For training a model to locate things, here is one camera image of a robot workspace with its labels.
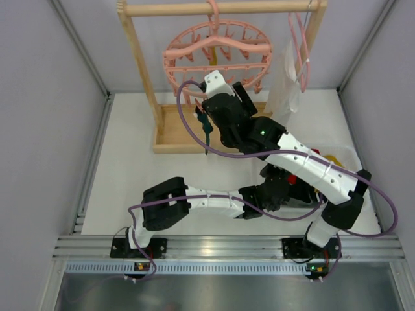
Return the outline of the red green christmas sock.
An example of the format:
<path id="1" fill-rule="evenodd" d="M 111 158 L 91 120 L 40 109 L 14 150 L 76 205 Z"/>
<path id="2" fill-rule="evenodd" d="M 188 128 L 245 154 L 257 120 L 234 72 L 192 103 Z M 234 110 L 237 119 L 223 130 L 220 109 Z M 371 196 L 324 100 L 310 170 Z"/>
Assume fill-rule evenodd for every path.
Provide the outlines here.
<path id="1" fill-rule="evenodd" d="M 213 127 L 209 121 L 208 115 L 200 110 L 197 106 L 195 107 L 195 115 L 198 121 L 202 124 L 202 130 L 206 138 L 206 145 L 210 146 L 210 134 L 213 131 Z"/>

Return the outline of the pink round clip hanger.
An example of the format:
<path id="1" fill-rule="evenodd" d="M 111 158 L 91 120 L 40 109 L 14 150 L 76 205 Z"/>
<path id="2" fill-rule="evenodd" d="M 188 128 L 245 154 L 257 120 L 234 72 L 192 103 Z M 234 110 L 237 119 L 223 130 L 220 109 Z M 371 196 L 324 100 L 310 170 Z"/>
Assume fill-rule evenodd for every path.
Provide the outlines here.
<path id="1" fill-rule="evenodd" d="M 268 36 L 245 21 L 222 19 L 216 1 L 208 1 L 213 13 L 208 20 L 177 35 L 163 52 L 163 67 L 174 95 L 186 80 L 202 83 L 204 77 L 219 70 L 232 85 L 241 82 L 255 94 L 263 90 L 273 46 Z M 209 48 L 215 47 L 217 65 L 210 66 Z"/>

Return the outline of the yellow sock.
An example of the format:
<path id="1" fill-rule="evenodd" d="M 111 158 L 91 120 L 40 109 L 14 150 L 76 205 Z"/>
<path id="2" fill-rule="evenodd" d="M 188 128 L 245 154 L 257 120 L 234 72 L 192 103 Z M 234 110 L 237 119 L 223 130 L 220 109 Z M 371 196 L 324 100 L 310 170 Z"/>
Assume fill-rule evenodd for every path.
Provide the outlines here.
<path id="1" fill-rule="evenodd" d="M 210 47 L 209 53 L 210 53 L 209 65 L 216 66 L 217 65 L 217 54 L 216 54 L 215 47 Z"/>
<path id="2" fill-rule="evenodd" d="M 325 159 L 327 159 L 328 161 L 332 162 L 334 165 L 344 168 L 343 164 L 333 155 L 325 155 L 324 156 Z"/>

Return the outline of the red sock with pompom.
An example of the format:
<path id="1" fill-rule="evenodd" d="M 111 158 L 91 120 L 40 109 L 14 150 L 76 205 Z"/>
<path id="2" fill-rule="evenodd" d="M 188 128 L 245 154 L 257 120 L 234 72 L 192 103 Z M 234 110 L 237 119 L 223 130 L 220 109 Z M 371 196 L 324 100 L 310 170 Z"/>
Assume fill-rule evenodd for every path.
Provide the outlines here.
<path id="1" fill-rule="evenodd" d="M 320 153 L 320 151 L 319 151 L 319 149 L 315 149 L 315 148 L 312 148 L 311 149 L 311 151 L 312 151 L 312 154 L 314 155 L 314 156 L 316 156 L 316 155 L 321 155 L 321 153 Z"/>
<path id="2" fill-rule="evenodd" d="M 287 178 L 287 181 L 289 182 L 290 185 L 295 185 L 296 184 L 296 180 L 297 180 L 297 177 L 295 175 L 290 175 Z"/>

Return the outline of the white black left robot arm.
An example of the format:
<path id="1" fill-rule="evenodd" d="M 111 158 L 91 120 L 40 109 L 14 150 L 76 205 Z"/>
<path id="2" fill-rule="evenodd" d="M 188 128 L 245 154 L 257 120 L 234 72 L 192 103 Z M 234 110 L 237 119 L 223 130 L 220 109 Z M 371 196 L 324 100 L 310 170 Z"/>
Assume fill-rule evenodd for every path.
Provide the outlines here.
<path id="1" fill-rule="evenodd" d="M 126 235 L 130 249 L 147 247 L 156 231 L 169 229 L 190 214 L 213 213 L 250 220 L 265 211 L 279 210 L 289 199 L 287 173 L 266 165 L 260 175 L 265 179 L 262 184 L 231 192 L 191 187 L 183 177 L 173 177 L 145 190 L 141 204 L 128 209 L 133 218 Z"/>

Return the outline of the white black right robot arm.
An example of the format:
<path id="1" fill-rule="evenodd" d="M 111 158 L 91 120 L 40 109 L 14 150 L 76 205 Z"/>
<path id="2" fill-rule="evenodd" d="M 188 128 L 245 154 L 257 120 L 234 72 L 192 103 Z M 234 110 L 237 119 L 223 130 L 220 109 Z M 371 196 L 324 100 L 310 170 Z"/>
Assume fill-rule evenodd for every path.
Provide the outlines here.
<path id="1" fill-rule="evenodd" d="M 340 230 L 351 229 L 361 213 L 365 183 L 372 175 L 335 170 L 333 165 L 269 117 L 257 110 L 241 83 L 229 86 L 212 80 L 202 83 L 207 98 L 203 110 L 219 129 L 221 143 L 242 154 L 256 154 L 269 165 L 282 168 L 319 190 L 328 200 L 320 216 L 307 229 L 305 239 L 319 248 L 327 245 Z"/>

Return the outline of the pink clothes hanger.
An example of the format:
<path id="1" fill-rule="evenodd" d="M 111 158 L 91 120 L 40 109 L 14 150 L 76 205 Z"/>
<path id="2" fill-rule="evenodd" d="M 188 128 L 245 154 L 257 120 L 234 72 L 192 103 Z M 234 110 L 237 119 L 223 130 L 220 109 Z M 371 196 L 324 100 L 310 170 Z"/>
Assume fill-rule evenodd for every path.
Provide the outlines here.
<path id="1" fill-rule="evenodd" d="M 300 31 L 300 36 L 302 40 L 302 44 L 299 44 L 299 40 L 297 39 L 296 29 L 293 22 L 293 17 L 296 18 L 298 24 L 298 30 Z M 292 40 L 295 48 L 295 52 L 297 55 L 297 62 L 296 65 L 298 68 L 296 69 L 296 81 L 300 85 L 300 90 L 302 93 L 305 92 L 309 83 L 309 76 L 310 76 L 310 58 L 309 58 L 309 49 L 307 44 L 307 39 L 305 36 L 305 27 L 302 23 L 301 17 L 299 13 L 288 13 L 288 21 L 289 27 L 292 35 Z"/>

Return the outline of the white cloth garment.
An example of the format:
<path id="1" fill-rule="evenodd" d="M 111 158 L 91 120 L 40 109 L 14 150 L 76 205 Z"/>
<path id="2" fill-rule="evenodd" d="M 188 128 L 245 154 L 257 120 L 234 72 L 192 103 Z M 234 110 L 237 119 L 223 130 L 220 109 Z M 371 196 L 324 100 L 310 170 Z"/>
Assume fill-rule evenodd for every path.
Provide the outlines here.
<path id="1" fill-rule="evenodd" d="M 298 111 L 300 91 L 290 41 L 278 54 L 264 112 L 271 113 L 273 120 L 286 126 L 292 114 Z"/>

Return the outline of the wooden clothes rack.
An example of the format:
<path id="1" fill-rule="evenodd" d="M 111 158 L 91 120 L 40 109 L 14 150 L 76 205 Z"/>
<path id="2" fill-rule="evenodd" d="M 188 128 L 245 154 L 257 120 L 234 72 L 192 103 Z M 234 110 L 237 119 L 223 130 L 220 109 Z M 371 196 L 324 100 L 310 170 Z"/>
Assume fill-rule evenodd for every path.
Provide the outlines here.
<path id="1" fill-rule="evenodd" d="M 265 14 L 308 12 L 311 18 L 304 24 L 309 52 L 324 17 L 327 1 L 242 1 L 218 3 L 219 16 L 222 14 Z M 169 5 L 129 5 L 117 2 L 117 14 L 129 40 L 141 81 L 155 120 L 155 134 L 152 149 L 156 154 L 197 154 L 202 148 L 190 140 L 184 130 L 178 127 L 178 113 L 166 105 L 158 104 L 150 74 L 134 27 L 135 17 L 196 16 L 213 13 L 208 1 L 205 3 L 180 3 Z"/>

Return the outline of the white perforated plastic basket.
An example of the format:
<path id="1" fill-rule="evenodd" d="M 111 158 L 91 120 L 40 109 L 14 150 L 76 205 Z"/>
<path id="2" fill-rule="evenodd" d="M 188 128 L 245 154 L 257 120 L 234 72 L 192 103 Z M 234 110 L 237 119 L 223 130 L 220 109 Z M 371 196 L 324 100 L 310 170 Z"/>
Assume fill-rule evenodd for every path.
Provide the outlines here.
<path id="1" fill-rule="evenodd" d="M 335 156 L 347 169 L 351 172 L 357 172 L 362 169 L 361 160 L 356 151 L 351 146 L 340 144 L 310 144 L 309 148 L 319 149 L 321 156 L 333 155 Z"/>

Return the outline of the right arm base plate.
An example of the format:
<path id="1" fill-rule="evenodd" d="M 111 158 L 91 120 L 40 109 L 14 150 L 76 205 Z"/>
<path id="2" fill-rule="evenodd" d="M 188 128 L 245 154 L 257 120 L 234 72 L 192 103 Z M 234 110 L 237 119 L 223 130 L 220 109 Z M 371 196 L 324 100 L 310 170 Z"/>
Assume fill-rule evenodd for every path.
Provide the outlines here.
<path id="1" fill-rule="evenodd" d="M 284 259 L 335 259 L 340 251 L 337 238 L 331 238 L 324 247 L 316 246 L 304 238 L 281 240 Z"/>

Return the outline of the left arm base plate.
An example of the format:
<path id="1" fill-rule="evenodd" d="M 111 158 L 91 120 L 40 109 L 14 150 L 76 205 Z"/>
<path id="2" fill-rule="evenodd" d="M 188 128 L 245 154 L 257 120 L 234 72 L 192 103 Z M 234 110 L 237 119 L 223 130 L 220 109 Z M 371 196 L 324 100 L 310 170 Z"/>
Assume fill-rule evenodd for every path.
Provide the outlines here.
<path id="1" fill-rule="evenodd" d="M 152 238 L 143 251 L 152 259 L 163 258 L 167 251 L 166 238 Z M 112 259 L 143 259 L 145 256 L 138 250 L 132 249 L 127 238 L 114 238 L 110 249 Z"/>

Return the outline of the aluminium mounting rail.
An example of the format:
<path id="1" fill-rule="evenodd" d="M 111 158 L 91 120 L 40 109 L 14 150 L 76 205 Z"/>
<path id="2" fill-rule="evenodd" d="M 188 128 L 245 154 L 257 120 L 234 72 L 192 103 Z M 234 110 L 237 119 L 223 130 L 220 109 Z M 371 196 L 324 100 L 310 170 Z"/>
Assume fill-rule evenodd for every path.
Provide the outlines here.
<path id="1" fill-rule="evenodd" d="M 152 248 L 168 259 L 270 260 L 283 259 L 284 236 L 166 236 L 165 246 Z M 352 262 L 388 262 L 405 259 L 397 236 L 358 238 L 340 236 L 342 259 Z M 61 236 L 52 252 L 54 259 L 108 259 L 110 236 Z"/>

